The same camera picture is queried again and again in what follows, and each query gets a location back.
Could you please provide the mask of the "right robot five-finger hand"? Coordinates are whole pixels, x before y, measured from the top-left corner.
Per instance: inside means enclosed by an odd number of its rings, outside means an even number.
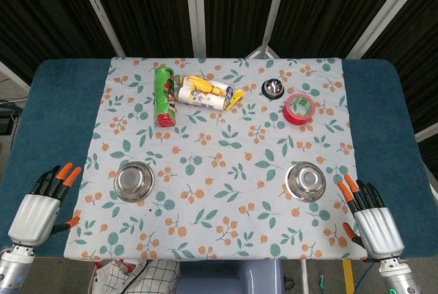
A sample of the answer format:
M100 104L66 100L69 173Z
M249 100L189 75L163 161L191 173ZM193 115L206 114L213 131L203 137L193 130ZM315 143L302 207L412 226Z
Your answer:
M359 179L354 181L349 174L345 174L337 186L357 226L353 230L350 224L343 223L348 238L364 248L374 260L399 257L404 251L404 243L377 188Z

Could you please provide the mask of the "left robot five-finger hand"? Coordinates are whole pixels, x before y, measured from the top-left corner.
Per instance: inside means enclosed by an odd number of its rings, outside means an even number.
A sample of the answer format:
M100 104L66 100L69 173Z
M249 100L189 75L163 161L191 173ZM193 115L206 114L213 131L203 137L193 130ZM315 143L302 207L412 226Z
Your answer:
M55 166L38 178L23 198L8 231L14 245L38 247L51 235L70 230L79 223L79 216L63 224L55 221L67 193L81 172L81 167L74 167L68 162L64 167Z

